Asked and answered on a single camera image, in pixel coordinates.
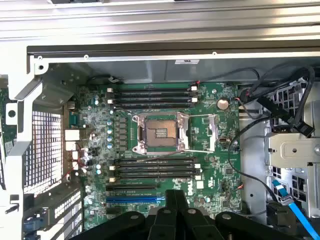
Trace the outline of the black RAM slot white latches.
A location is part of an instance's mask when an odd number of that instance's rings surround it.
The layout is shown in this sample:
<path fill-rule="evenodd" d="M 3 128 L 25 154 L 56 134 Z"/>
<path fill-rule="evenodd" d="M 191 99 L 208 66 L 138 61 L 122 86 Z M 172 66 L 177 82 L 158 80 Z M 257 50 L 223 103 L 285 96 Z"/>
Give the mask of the black RAM slot white latches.
<path fill-rule="evenodd" d="M 177 92 L 195 92 L 198 91 L 197 86 L 191 86 L 189 88 L 143 88 L 143 89 L 125 89 L 125 88 L 111 88 L 108 87 L 106 89 L 107 93 L 115 93 L 115 92 L 172 92 L 172 91 L 177 91 Z"/>
<path fill-rule="evenodd" d="M 139 176 L 118 176 L 118 177 L 109 177 L 108 180 L 110 183 L 115 183 L 117 181 L 121 180 L 147 180 L 147 179 L 192 179 L 195 178 L 197 180 L 201 180 L 202 176 L 201 175 L 139 175 Z"/>
<path fill-rule="evenodd" d="M 159 98 L 159 99 L 153 99 L 153 98 L 143 98 L 143 99 L 108 99 L 108 104 L 144 104 L 144 103 L 178 103 L 178 104 L 184 104 L 184 103 L 197 103 L 198 102 L 197 97 L 191 97 L 191 98 L 183 98 L 183 99 L 177 99 L 177 98 Z"/>
<path fill-rule="evenodd" d="M 200 169 L 200 163 L 144 163 L 144 164 L 118 164 L 109 166 L 111 171 L 138 171 L 138 170 L 177 170 Z"/>

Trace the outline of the blue expansion slot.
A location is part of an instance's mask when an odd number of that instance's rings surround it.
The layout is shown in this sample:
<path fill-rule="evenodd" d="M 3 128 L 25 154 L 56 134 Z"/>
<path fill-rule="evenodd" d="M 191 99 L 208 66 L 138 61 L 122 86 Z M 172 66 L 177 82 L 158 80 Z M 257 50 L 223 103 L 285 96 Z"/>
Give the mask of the blue expansion slot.
<path fill-rule="evenodd" d="M 107 203 L 158 203 L 164 201 L 165 197 L 157 196 L 108 196 L 106 198 Z"/>

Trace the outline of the long black expansion slot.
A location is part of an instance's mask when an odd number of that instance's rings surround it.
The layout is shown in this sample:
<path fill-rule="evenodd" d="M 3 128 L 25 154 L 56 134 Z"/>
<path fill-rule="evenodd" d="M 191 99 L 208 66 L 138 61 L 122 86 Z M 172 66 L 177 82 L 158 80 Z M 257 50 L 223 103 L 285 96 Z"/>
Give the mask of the long black expansion slot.
<path fill-rule="evenodd" d="M 107 185 L 106 191 L 132 191 L 132 190 L 154 190 L 159 187 L 158 184 L 114 184 Z"/>

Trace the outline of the green motherboard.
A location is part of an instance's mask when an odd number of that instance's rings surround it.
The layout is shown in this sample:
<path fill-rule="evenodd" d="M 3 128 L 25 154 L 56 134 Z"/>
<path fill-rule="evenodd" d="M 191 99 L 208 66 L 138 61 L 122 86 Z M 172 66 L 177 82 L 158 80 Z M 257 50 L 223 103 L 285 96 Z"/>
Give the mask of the green motherboard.
<path fill-rule="evenodd" d="M 189 88 L 197 86 L 198 96 L 182 97 L 134 97 L 117 98 L 113 89 L 147 89 L 147 88 Z M 75 144 L 76 165 L 81 173 L 81 183 L 85 189 L 83 198 L 83 227 L 85 230 L 94 228 L 123 213 L 137 211 L 147 215 L 153 208 L 164 207 L 166 200 L 158 203 L 108 203 L 110 196 L 157 196 L 165 197 L 167 190 L 182 190 L 187 203 L 191 207 L 204 208 L 210 217 L 227 209 L 229 202 L 227 194 L 240 184 L 240 175 L 234 171 L 239 167 L 241 157 L 239 150 L 228 151 L 232 138 L 239 131 L 239 108 L 235 98 L 237 86 L 225 83 L 138 83 L 138 84 L 109 84 L 109 85 L 82 85 L 75 94 L 75 110 L 70 113 L 70 126 L 78 127 L 80 139 Z M 123 109 L 107 103 L 108 99 L 186 99 L 198 98 L 193 108 L 185 109 Z M 217 101 L 221 98 L 229 100 L 229 108 L 220 110 Z M 132 117 L 150 112 L 182 112 L 187 115 L 215 114 L 214 123 L 217 127 L 217 140 L 214 153 L 176 152 L 167 155 L 141 155 L 133 152 L 137 145 L 137 124 Z M 189 119 L 187 135 L 189 150 L 209 150 L 210 137 L 208 134 L 209 119 L 207 116 L 192 117 Z M 148 159 L 195 157 L 197 162 L 183 161 L 152 161 L 142 163 L 116 163 L 118 159 Z M 109 166 L 151 163 L 193 163 L 201 164 L 201 179 L 169 178 L 169 179 L 135 179 L 109 182 L 109 177 L 124 177 Z M 135 189 L 106 191 L 107 185 L 139 185 L 157 184 L 157 189 Z M 106 208 L 120 207 L 117 215 L 106 214 Z"/>

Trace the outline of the black plastic shroud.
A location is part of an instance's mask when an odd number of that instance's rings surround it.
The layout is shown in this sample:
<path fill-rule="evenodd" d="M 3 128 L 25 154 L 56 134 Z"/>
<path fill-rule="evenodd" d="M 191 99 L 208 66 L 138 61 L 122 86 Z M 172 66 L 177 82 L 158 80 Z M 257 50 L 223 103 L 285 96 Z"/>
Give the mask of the black plastic shroud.
<path fill-rule="evenodd" d="M 288 235 L 297 233 L 297 220 L 295 214 L 288 206 L 281 205 L 273 200 L 266 204 L 266 223 L 276 230 Z"/>

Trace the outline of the silver socket cover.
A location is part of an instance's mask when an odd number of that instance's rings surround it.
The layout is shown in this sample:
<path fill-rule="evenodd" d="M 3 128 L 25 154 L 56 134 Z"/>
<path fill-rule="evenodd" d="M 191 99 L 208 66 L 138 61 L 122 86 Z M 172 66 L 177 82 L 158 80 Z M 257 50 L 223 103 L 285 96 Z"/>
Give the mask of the silver socket cover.
<path fill-rule="evenodd" d="M 215 125 L 215 114 L 195 114 L 188 115 L 184 118 L 195 118 L 195 117 L 207 117 L 208 118 L 208 129 L 211 131 L 207 136 L 209 137 L 209 150 L 186 150 L 186 152 L 199 152 L 199 153 L 214 153 L 216 148 L 216 141 L 218 138 L 218 130 Z"/>

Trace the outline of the silver CPU socket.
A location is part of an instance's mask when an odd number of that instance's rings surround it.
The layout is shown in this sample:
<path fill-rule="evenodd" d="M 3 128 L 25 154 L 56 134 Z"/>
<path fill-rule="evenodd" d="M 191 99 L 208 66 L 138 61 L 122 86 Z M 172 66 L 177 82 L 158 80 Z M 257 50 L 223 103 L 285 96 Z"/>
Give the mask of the silver CPU socket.
<path fill-rule="evenodd" d="M 189 119 L 183 112 L 144 112 L 131 120 L 137 125 L 137 145 L 132 151 L 140 155 L 169 155 L 188 151 Z"/>

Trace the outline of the round coin battery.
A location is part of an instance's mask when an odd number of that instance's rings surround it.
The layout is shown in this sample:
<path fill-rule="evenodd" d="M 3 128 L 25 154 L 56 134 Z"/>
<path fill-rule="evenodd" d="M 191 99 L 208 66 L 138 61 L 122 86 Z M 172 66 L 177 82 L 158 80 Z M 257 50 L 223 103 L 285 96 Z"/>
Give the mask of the round coin battery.
<path fill-rule="evenodd" d="M 229 108 L 230 102 L 227 98 L 222 97 L 216 102 L 216 106 L 219 110 L 225 111 Z"/>

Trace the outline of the silver metal disk bay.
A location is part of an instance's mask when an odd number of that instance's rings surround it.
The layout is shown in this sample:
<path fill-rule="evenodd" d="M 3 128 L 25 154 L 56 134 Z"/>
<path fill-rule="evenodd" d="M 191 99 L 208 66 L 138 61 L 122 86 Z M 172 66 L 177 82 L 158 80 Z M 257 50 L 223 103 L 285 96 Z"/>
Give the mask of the silver metal disk bay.
<path fill-rule="evenodd" d="M 266 163 L 309 218 L 320 218 L 320 82 L 313 85 L 303 120 L 314 127 L 310 138 L 300 133 L 269 133 L 265 140 Z"/>

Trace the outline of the open PC case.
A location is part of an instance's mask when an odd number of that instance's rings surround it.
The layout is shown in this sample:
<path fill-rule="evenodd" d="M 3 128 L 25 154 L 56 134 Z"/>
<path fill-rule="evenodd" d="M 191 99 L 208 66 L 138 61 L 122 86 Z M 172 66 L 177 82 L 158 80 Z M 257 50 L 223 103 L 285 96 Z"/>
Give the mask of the open PC case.
<path fill-rule="evenodd" d="M 223 83 L 237 87 L 239 131 L 229 152 L 239 150 L 234 171 L 240 184 L 227 194 L 232 212 L 265 226 L 268 201 L 288 206 L 299 240 L 320 240 L 320 218 L 277 180 L 266 162 L 269 133 L 315 128 L 304 120 L 305 106 L 320 83 L 320 51 L 107 51 L 98 47 L 28 47 L 26 63 L 10 58 L 0 83 L 0 239 L 69 240 L 84 228 L 85 188 L 76 164 L 78 127 L 70 126 L 80 86 L 161 83 Z M 203 207 L 200 210 L 211 217 Z M 47 226 L 24 231 L 24 220 L 42 217 Z"/>

